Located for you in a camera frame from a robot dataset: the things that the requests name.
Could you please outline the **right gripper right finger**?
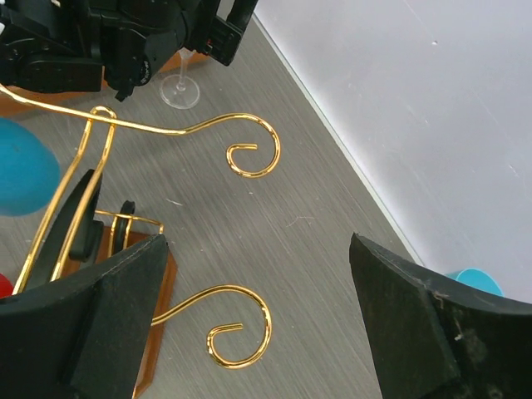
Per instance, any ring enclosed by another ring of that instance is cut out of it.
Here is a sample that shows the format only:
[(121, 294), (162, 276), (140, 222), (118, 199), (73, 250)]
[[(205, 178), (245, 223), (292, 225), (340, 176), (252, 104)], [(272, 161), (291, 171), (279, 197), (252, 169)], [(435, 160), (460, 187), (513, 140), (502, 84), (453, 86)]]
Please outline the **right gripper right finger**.
[(354, 234), (349, 262), (385, 398), (529, 398), (531, 306)]

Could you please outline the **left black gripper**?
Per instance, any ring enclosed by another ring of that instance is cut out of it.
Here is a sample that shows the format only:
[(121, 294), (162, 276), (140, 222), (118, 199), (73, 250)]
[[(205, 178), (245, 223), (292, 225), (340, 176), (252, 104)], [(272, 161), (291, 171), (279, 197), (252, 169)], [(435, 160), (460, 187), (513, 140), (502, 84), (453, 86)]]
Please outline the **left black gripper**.
[(212, 17), (207, 54), (229, 66), (257, 3), (236, 0), (223, 19), (216, 14), (218, 1), (90, 1), (91, 54), (123, 101), (200, 36)]

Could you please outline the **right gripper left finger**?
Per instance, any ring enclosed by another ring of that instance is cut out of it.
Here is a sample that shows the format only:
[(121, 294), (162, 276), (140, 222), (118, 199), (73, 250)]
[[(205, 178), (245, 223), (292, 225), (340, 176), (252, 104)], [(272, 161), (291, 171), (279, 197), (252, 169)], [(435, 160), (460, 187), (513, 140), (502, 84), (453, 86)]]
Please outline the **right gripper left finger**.
[(130, 398), (165, 274), (162, 234), (1, 301), (3, 398)]

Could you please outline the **blue wine glass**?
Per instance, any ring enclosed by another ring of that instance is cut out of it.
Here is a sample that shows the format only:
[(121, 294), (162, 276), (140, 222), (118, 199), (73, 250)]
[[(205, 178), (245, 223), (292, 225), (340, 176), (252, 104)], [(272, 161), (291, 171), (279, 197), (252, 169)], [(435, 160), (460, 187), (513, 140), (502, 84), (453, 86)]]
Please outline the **blue wine glass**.
[(485, 271), (478, 268), (465, 268), (446, 273), (445, 276), (477, 290), (504, 297), (500, 285)]
[(14, 121), (1, 119), (1, 215), (23, 216), (45, 207), (60, 179), (54, 154)]

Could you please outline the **clear champagne flute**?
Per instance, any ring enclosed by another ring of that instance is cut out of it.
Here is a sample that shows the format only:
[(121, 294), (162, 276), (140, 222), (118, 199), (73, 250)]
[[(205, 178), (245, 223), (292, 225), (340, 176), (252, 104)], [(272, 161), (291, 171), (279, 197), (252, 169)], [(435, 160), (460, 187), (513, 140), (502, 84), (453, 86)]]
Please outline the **clear champagne flute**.
[(160, 84), (160, 96), (171, 107), (180, 110), (193, 108), (200, 100), (200, 88), (197, 82), (188, 75), (188, 66), (194, 51), (185, 47), (179, 50), (180, 72), (167, 76)]

